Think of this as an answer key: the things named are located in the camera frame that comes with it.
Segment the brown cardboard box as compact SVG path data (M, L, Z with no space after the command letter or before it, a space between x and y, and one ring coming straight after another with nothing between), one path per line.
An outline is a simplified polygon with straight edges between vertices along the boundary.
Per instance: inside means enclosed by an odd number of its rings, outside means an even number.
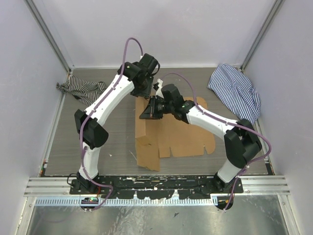
M165 114L159 120L140 119L148 101L135 99L135 149L137 165L160 171L160 159L202 156L216 148L214 135L195 125Z

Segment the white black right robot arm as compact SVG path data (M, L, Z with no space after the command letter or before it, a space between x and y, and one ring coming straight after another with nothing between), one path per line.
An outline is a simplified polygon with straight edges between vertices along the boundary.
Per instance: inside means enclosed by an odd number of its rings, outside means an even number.
M175 119L198 126L222 139L226 161L214 175L213 185L220 193L228 192L237 174L262 150L252 124L247 119L233 122L204 109L193 100L184 99L174 84L159 85L154 85L156 95L150 97L140 119L162 119L165 114L172 114Z

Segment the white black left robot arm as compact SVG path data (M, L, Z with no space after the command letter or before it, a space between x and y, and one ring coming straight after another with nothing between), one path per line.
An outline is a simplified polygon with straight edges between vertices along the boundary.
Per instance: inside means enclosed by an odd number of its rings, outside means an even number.
M125 62L117 71L112 83L84 111L74 114L81 148L81 166L77 172L78 188L87 194L95 193L100 187L98 181L98 159L101 147L109 134L104 124L111 112L127 95L149 98L154 75L159 71L157 59L149 54L141 56L138 62Z

